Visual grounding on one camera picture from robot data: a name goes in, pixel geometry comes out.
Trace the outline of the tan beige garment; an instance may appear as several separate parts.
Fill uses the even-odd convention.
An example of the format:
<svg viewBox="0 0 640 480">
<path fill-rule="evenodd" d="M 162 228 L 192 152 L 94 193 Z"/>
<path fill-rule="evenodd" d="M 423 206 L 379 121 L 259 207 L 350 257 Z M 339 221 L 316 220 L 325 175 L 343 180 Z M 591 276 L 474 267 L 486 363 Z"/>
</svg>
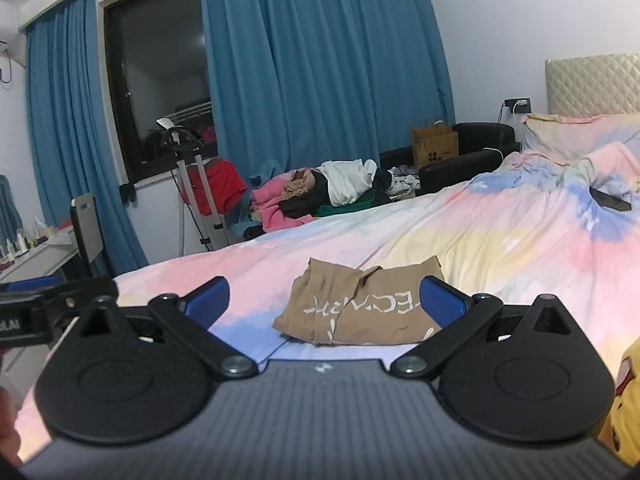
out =
<svg viewBox="0 0 640 480">
<path fill-rule="evenodd" d="M 426 276 L 444 277 L 435 256 L 366 270 L 311 259 L 272 327 L 315 346 L 418 344 L 439 331 L 420 300 Z"/>
</svg>

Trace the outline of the white desk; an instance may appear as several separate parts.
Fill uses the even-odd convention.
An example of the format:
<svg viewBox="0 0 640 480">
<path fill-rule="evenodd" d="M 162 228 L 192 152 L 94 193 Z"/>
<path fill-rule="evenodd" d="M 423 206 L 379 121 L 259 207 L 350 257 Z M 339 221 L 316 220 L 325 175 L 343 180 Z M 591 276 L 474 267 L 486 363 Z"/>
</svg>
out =
<svg viewBox="0 0 640 480">
<path fill-rule="evenodd" d="M 77 254 L 75 233 L 69 226 L 18 258 L 14 266 L 1 273 L 1 281 L 9 283 L 57 274 L 64 264 Z M 11 393 L 17 404 L 23 404 L 26 394 L 35 385 L 48 353 L 48 345 L 40 344 L 35 347 L 16 348 L 4 356 L 1 385 Z"/>
</svg>

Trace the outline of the pink garment in pile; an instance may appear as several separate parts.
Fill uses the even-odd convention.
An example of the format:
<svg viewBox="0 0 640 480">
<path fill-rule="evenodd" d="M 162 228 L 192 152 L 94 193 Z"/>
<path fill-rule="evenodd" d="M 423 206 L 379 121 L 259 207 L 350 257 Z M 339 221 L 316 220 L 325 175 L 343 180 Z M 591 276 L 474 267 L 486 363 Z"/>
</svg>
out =
<svg viewBox="0 0 640 480">
<path fill-rule="evenodd" d="M 310 214 L 298 219 L 287 217 L 279 207 L 281 193 L 292 174 L 293 171 L 278 174 L 250 192 L 250 209 L 262 222 L 262 229 L 266 233 L 303 226 L 314 220 Z"/>
</svg>

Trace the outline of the red garment on rack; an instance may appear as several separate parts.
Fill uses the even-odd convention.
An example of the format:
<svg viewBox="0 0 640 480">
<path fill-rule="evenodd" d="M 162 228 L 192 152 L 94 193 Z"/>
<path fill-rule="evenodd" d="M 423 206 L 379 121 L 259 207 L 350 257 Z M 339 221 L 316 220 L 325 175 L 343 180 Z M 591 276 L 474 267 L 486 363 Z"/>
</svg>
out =
<svg viewBox="0 0 640 480">
<path fill-rule="evenodd" d="M 247 191 L 247 185 L 236 171 L 232 162 L 215 158 L 204 165 L 208 187 L 214 199 L 218 214 L 228 214 Z M 198 166 L 186 167 L 192 192 L 202 216 L 210 215 L 205 186 L 202 183 Z"/>
</svg>

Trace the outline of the pastel tie-dye bed sheet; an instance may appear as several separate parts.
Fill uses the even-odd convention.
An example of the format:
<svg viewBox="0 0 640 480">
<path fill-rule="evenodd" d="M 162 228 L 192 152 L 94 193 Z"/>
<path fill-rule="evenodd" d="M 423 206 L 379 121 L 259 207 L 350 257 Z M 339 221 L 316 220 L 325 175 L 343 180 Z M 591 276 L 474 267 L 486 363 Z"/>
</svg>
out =
<svg viewBox="0 0 640 480">
<path fill-rule="evenodd" d="M 221 275 L 231 304 L 213 331 L 254 360 L 390 361 L 399 347 L 317 347 L 280 335 L 273 320 L 310 259 L 367 269 L 435 256 L 446 282 L 467 294 L 508 304 L 558 296 L 617 377 L 639 340 L 639 214 L 600 207 L 590 188 L 637 203 L 639 159 L 620 142 L 566 162 L 513 154 L 500 169 L 434 195 L 122 275 L 118 302 L 140 306 Z"/>
</svg>

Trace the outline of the blue curtain left panel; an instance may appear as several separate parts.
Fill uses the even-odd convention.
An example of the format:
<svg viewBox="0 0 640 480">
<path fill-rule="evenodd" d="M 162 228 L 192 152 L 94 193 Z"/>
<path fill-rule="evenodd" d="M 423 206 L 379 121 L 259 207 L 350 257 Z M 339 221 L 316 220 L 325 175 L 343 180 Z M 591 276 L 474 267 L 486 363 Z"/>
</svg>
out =
<svg viewBox="0 0 640 480">
<path fill-rule="evenodd" d="M 26 29 L 29 143 L 44 220 L 70 218 L 90 193 L 112 269 L 149 264 L 129 219 L 108 138 L 99 71 L 96 0 L 64 0 Z"/>
</svg>

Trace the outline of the blue curtain panel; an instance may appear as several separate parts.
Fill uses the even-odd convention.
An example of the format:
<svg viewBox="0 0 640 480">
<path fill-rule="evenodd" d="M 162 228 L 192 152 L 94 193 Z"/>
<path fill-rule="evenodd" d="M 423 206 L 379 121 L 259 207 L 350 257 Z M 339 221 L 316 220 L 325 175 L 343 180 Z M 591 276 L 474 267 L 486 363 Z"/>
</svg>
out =
<svg viewBox="0 0 640 480">
<path fill-rule="evenodd" d="M 26 29 L 29 143 L 44 220 L 70 218 L 90 193 L 112 269 L 149 264 L 129 219 L 108 138 L 99 71 L 96 0 L 64 0 Z"/>
<path fill-rule="evenodd" d="M 375 159 L 454 121 L 431 0 L 201 0 L 218 148 L 244 176 Z"/>
</svg>

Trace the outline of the black garment in pile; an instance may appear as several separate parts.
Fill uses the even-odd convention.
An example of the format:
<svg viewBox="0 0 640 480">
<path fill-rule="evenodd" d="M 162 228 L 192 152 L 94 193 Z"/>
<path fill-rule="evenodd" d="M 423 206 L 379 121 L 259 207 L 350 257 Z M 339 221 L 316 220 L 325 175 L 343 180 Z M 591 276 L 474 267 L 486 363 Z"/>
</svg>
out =
<svg viewBox="0 0 640 480">
<path fill-rule="evenodd" d="M 336 214 L 349 214 L 390 203 L 387 190 L 392 184 L 392 174 L 386 169 L 376 170 L 373 184 L 358 200 L 343 206 L 333 206 L 329 198 L 328 180 L 317 170 L 312 170 L 316 184 L 303 195 L 280 200 L 279 208 L 285 217 L 300 219 L 306 214 L 313 217 L 329 217 Z"/>
</svg>

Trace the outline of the black sofa chair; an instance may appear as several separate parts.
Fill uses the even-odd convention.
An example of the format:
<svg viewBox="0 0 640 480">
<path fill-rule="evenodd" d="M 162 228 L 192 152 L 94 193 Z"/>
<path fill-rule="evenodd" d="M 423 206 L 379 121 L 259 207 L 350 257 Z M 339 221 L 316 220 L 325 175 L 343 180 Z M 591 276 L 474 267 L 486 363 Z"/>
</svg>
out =
<svg viewBox="0 0 640 480">
<path fill-rule="evenodd" d="M 434 194 L 460 182 L 469 181 L 478 174 L 500 167 L 503 159 L 521 151 L 521 143 L 515 140 L 514 129 L 496 122 L 460 122 L 454 125 L 458 134 L 459 155 L 443 162 L 430 162 L 418 167 L 413 161 L 412 148 L 398 148 L 380 156 L 382 167 L 390 170 L 400 165 L 418 170 L 420 181 L 418 195 Z"/>
</svg>

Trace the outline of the brown paper bag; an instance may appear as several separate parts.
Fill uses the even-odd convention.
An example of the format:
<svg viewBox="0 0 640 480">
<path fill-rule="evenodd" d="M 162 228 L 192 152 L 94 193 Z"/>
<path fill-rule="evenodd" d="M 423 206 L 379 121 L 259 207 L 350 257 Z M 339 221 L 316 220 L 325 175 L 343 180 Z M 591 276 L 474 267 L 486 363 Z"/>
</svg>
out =
<svg viewBox="0 0 640 480">
<path fill-rule="evenodd" d="M 459 139 L 454 129 L 442 120 L 411 129 L 413 161 L 416 169 L 455 158 Z"/>
</svg>

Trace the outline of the white garment in pile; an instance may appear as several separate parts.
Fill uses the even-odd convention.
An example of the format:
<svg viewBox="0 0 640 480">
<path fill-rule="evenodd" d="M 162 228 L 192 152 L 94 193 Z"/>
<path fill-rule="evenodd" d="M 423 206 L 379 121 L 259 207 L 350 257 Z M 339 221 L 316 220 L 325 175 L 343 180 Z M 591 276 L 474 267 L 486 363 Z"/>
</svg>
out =
<svg viewBox="0 0 640 480">
<path fill-rule="evenodd" d="M 372 188 L 378 170 L 373 159 L 329 160 L 318 167 L 328 182 L 329 200 L 333 207 L 347 206 Z"/>
</svg>

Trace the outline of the black phone on bed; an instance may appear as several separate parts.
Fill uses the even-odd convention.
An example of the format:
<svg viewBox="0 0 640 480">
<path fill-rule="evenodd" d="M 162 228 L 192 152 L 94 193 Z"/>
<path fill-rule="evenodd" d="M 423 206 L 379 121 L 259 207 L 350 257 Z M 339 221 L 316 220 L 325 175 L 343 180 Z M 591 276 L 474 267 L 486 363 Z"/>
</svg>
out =
<svg viewBox="0 0 640 480">
<path fill-rule="evenodd" d="M 589 193 L 593 200 L 602 208 L 621 212 L 631 211 L 632 209 L 631 203 L 626 202 L 626 200 L 596 190 L 595 188 L 590 188 Z"/>
</svg>

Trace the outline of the yellow plush toy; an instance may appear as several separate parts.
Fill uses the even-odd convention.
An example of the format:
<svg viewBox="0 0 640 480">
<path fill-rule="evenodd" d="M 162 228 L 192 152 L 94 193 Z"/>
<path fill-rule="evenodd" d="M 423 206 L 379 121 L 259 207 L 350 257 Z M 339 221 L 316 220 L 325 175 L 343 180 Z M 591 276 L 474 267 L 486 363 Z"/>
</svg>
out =
<svg viewBox="0 0 640 480">
<path fill-rule="evenodd" d="M 640 341 L 623 354 L 614 401 L 598 439 L 633 467 L 640 460 Z"/>
</svg>

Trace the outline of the pastel pillow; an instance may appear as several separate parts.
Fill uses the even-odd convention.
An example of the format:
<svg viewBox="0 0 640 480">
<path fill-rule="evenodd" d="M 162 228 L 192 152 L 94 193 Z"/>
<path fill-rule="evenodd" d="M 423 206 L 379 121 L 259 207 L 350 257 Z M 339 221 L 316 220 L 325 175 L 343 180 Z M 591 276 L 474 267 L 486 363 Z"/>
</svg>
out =
<svg viewBox="0 0 640 480">
<path fill-rule="evenodd" d="M 556 160 L 578 159 L 620 142 L 639 158 L 639 114 L 573 118 L 559 115 L 527 115 L 520 127 L 523 148 Z"/>
</svg>

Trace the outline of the dark window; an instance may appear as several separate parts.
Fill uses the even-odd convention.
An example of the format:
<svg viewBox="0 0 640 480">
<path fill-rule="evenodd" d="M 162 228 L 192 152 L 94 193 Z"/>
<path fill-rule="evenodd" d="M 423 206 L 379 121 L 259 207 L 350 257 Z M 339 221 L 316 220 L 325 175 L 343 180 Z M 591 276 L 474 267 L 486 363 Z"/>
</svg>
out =
<svg viewBox="0 0 640 480">
<path fill-rule="evenodd" d="M 120 0 L 104 10 L 108 88 L 127 179 L 174 166 L 157 123 L 167 117 L 218 154 L 201 0 Z"/>
</svg>

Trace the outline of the white air conditioner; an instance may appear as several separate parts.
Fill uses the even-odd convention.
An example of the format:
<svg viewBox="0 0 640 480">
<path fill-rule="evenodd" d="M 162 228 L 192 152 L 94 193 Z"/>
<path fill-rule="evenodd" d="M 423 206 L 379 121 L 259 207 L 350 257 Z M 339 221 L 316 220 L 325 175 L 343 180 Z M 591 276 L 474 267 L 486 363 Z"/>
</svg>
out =
<svg viewBox="0 0 640 480">
<path fill-rule="evenodd" d="M 1 52 L 26 67 L 26 36 L 21 29 L 21 11 L 0 2 Z"/>
</svg>

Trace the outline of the blue curtain right panel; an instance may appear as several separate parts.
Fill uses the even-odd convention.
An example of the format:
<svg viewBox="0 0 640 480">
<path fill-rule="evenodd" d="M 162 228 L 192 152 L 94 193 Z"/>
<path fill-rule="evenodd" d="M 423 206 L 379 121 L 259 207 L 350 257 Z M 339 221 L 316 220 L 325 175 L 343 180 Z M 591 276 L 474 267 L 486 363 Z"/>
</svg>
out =
<svg viewBox="0 0 640 480">
<path fill-rule="evenodd" d="M 244 176 L 375 159 L 454 121 L 431 0 L 201 0 L 218 148 Z"/>
</svg>

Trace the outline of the wall power outlet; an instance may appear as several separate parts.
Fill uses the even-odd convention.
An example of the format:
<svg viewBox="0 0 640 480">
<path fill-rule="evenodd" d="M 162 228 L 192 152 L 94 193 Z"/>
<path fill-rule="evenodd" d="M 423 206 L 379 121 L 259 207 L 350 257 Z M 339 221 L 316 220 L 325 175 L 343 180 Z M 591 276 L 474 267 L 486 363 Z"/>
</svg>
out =
<svg viewBox="0 0 640 480">
<path fill-rule="evenodd" d="M 529 98 L 505 99 L 503 106 L 512 115 L 526 115 L 532 112 L 532 101 Z"/>
</svg>

